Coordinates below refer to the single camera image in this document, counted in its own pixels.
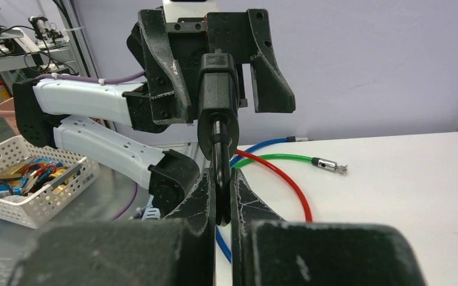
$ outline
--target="blue cable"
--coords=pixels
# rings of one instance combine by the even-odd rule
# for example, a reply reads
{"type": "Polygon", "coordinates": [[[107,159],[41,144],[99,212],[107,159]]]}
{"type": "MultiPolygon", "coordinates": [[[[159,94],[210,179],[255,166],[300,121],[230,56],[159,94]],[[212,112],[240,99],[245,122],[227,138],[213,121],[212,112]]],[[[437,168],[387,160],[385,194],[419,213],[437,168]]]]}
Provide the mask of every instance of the blue cable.
{"type": "MultiPolygon", "coordinates": [[[[285,142],[290,142],[290,141],[287,138],[272,139],[272,140],[268,140],[268,141],[264,141],[264,142],[255,144],[254,146],[252,146],[252,147],[248,148],[247,150],[245,150],[245,152],[253,153],[253,152],[255,152],[255,151],[257,151],[257,150],[259,150],[261,148],[264,148],[266,146],[274,145],[274,144],[278,144],[278,143],[285,143],[285,142]]],[[[240,161],[242,158],[243,158],[242,156],[236,156],[235,158],[233,158],[229,162],[229,165],[232,167],[234,164],[238,163],[238,161],[240,161]]],[[[232,257],[231,250],[229,249],[229,247],[225,243],[222,235],[220,234],[220,231],[218,230],[218,226],[215,228],[215,239],[216,239],[216,243],[218,244],[218,246],[220,247],[220,249],[224,253],[225,258],[227,258],[229,263],[231,263],[231,257],[232,257]]]]}

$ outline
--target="metal cable connector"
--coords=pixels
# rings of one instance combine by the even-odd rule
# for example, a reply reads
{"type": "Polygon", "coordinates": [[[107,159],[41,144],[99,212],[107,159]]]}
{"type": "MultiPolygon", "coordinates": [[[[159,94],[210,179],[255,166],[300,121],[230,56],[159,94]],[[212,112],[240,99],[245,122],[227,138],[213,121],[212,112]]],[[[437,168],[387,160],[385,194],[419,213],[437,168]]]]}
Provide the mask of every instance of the metal cable connector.
{"type": "Polygon", "coordinates": [[[344,166],[338,165],[338,163],[335,161],[331,161],[331,160],[327,160],[323,158],[313,157],[311,159],[311,163],[314,166],[317,166],[319,168],[326,169],[326,170],[329,170],[331,172],[335,172],[341,175],[346,175],[348,171],[348,165],[344,165],[344,166]]]}

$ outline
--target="white wall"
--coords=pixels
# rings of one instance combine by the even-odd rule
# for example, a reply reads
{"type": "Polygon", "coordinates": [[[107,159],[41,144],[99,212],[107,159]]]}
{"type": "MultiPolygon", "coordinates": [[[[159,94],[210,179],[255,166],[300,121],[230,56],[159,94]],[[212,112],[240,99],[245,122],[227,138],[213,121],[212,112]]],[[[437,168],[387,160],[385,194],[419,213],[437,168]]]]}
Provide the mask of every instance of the white wall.
{"type": "MultiPolygon", "coordinates": [[[[100,75],[139,71],[125,40],[138,10],[161,1],[75,2],[100,75]]],[[[296,94],[294,114],[240,110],[241,143],[289,135],[331,139],[456,129],[458,1],[232,0],[219,5],[223,11],[270,12],[278,65],[296,94]]],[[[247,95],[252,97],[250,86],[247,95]]],[[[148,143],[196,139],[195,128],[174,127],[162,135],[120,130],[148,143]]]]}
{"type": "MultiPolygon", "coordinates": [[[[52,0],[39,0],[43,6],[45,17],[50,23],[57,25],[57,30],[63,35],[64,23],[60,17],[57,6],[52,0]]],[[[43,15],[37,0],[0,0],[0,25],[11,27],[15,25],[23,25],[32,27],[28,21],[31,16],[43,15]]],[[[24,32],[35,41],[34,32],[29,29],[24,29],[24,32]]]]}

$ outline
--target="white table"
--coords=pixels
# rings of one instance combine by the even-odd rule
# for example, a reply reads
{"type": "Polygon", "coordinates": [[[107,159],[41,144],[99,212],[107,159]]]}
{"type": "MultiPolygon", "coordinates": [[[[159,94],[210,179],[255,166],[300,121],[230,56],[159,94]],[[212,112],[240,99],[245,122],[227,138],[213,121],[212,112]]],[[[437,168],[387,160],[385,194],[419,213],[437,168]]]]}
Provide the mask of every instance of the white table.
{"type": "MultiPolygon", "coordinates": [[[[272,162],[302,188],[315,221],[393,226],[411,244],[429,285],[458,285],[458,133],[285,143],[256,152],[271,153],[348,164],[349,174],[340,176],[305,163],[272,162]],[[297,175],[305,170],[308,176],[297,175]]],[[[243,172],[279,215],[304,220],[283,180],[257,164],[243,172]]],[[[229,228],[221,232],[230,243],[229,228]]],[[[217,285],[231,285],[230,265],[218,247],[216,254],[217,285]]]]}

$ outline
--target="silver connector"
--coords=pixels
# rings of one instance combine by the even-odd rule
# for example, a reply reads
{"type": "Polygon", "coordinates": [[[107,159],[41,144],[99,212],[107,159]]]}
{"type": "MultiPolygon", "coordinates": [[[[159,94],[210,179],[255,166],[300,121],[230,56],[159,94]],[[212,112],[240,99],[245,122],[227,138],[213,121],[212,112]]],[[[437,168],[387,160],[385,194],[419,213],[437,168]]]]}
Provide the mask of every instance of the silver connector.
{"type": "Polygon", "coordinates": [[[346,175],[346,173],[348,171],[348,166],[347,165],[345,165],[345,166],[338,165],[338,163],[335,162],[335,161],[326,160],[326,159],[322,159],[322,158],[320,158],[318,160],[317,167],[322,168],[322,169],[326,169],[326,170],[329,170],[331,172],[335,172],[335,173],[338,173],[338,174],[341,174],[341,175],[346,175]]]}

